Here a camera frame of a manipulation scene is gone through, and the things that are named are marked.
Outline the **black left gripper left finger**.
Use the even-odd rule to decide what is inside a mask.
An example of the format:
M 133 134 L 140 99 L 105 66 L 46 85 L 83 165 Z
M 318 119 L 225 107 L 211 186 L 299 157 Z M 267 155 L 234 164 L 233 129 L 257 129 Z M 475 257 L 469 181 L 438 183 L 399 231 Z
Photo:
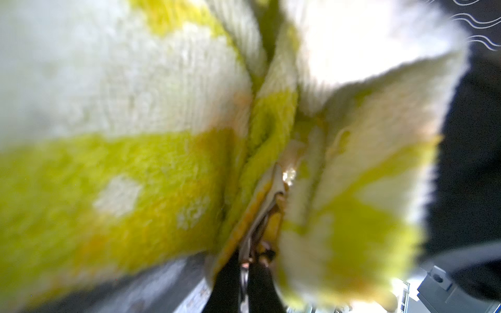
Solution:
M 202 313 L 241 312 L 241 264 L 236 250 L 216 277 L 210 297 Z

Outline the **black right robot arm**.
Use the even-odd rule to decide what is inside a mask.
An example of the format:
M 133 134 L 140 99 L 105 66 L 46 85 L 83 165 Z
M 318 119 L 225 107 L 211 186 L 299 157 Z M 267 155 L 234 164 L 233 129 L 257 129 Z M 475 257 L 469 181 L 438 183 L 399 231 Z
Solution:
M 500 52 L 474 51 L 442 128 L 421 265 L 500 301 Z

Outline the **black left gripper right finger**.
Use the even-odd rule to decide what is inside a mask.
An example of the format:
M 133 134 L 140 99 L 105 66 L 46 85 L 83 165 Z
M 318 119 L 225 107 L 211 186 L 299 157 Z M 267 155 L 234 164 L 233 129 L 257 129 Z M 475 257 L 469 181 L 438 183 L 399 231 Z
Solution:
M 247 279 L 247 297 L 250 313 L 285 313 L 286 308 L 278 296 L 270 269 L 250 259 Z

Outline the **yellow green white towel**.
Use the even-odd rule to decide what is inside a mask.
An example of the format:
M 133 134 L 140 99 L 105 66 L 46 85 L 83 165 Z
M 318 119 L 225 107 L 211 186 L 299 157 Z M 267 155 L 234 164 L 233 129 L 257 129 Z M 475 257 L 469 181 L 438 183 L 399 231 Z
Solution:
M 287 307 L 395 308 L 469 32 L 426 1 L 2 1 L 1 311 L 239 251 L 275 164 Z

